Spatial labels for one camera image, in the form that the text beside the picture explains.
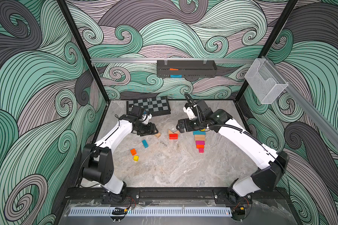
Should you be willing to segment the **red rectangular block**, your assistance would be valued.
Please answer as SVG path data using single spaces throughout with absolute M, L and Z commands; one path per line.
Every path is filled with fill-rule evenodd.
M 170 140 L 177 140 L 178 139 L 178 134 L 169 134 L 169 139 Z

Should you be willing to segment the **teal long block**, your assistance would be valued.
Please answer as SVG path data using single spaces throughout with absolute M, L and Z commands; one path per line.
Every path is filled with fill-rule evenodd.
M 205 135 L 206 132 L 204 131 L 193 131 L 193 135 Z

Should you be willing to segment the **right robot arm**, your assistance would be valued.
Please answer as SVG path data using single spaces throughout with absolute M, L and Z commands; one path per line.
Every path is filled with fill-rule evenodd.
M 202 112 L 196 107 L 184 107 L 183 111 L 188 117 L 178 121 L 180 133 L 202 129 L 215 131 L 234 143 L 256 164 L 257 170 L 253 174 L 235 180 L 228 188 L 231 202 L 237 203 L 240 198 L 258 190 L 273 191 L 277 187 L 289 162 L 287 153 L 278 153 L 257 140 L 222 109 Z

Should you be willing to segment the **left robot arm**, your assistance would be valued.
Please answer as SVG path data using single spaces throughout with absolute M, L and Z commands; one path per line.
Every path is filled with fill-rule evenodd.
M 79 176 L 99 184 L 109 193 L 122 194 L 125 183 L 114 175 L 113 153 L 133 131 L 138 136 L 158 134 L 155 124 L 149 121 L 151 118 L 152 115 L 148 113 L 119 117 L 116 125 L 102 139 L 83 148 Z

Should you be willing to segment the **wooden long block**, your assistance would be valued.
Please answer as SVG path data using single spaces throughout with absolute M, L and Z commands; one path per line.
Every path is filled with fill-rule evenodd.
M 195 141 L 205 141 L 206 136 L 205 135 L 195 135 L 194 139 L 195 139 Z

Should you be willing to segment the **teal small block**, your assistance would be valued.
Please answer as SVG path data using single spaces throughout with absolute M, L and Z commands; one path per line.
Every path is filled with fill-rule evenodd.
M 143 140 L 142 143 L 143 143 L 144 148 L 148 148 L 149 147 L 149 145 L 148 145 L 148 143 L 147 143 L 146 140 Z

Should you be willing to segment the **magenta rectangular block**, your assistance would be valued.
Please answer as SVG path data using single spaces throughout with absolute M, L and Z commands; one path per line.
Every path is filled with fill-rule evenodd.
M 196 145 L 205 145 L 205 141 L 195 141 Z

